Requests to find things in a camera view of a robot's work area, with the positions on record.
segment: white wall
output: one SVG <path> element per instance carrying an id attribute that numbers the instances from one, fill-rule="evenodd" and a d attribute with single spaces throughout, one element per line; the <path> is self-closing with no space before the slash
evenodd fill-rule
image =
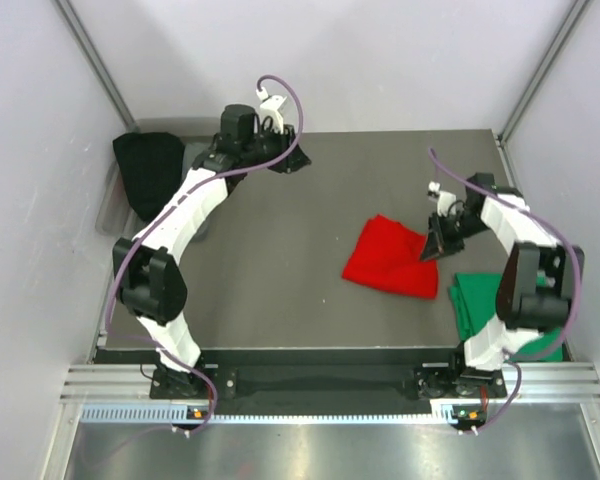
<path id="1" fill-rule="evenodd" d="M 585 249 L 570 338 L 600 374 L 600 0 L 592 2 L 510 143 L 531 206 Z"/>
<path id="2" fill-rule="evenodd" d="M 94 222 L 123 126 L 49 0 L 0 1 L 0 479 L 34 478 L 110 272 Z"/>
<path id="3" fill-rule="evenodd" d="M 167 119 L 183 133 L 213 131 L 227 103 L 253 104 L 263 73 L 297 87 L 308 131 L 498 130 L 570 4 L 73 3 L 135 117 Z"/>

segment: black cloth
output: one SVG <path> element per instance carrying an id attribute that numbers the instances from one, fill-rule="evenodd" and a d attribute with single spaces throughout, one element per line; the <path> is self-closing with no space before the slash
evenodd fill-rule
<path id="1" fill-rule="evenodd" d="M 129 205 L 150 222 L 180 187 L 184 144 L 170 133 L 125 133 L 113 151 Z"/>

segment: folded green cloth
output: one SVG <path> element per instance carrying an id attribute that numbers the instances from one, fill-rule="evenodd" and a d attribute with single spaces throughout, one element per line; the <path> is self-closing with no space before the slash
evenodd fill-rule
<path id="1" fill-rule="evenodd" d="M 502 275 L 497 273 L 458 273 L 451 287 L 451 301 L 456 310 L 456 323 L 460 340 L 478 333 L 496 312 L 496 292 Z M 558 330 L 528 343 L 519 353 L 534 354 L 549 346 L 560 334 Z M 558 348 L 543 359 L 561 362 L 562 349 Z"/>

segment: cloth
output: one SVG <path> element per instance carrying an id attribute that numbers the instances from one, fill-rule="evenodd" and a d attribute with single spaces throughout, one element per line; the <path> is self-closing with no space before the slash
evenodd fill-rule
<path id="1" fill-rule="evenodd" d="M 496 292 L 502 275 L 497 273 L 458 273 L 451 287 L 451 301 L 456 311 L 460 340 L 467 340 L 480 332 L 496 312 Z M 534 354 L 548 347 L 560 334 L 558 330 L 528 343 L 519 353 Z M 561 362 L 559 348 L 545 357 L 546 362 Z"/>
<path id="2" fill-rule="evenodd" d="M 113 151 L 129 205 L 150 222 L 180 188 L 184 144 L 170 133 L 125 133 Z"/>
<path id="3" fill-rule="evenodd" d="M 435 298 L 438 268 L 420 262 L 426 236 L 382 215 L 367 221 L 342 278 L 390 293 Z"/>

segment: red cloth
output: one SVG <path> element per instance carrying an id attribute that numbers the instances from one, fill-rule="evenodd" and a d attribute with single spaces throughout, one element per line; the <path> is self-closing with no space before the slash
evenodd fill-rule
<path id="1" fill-rule="evenodd" d="M 438 267 L 421 262 L 425 235 L 382 215 L 367 221 L 342 278 L 390 293 L 435 298 Z"/>

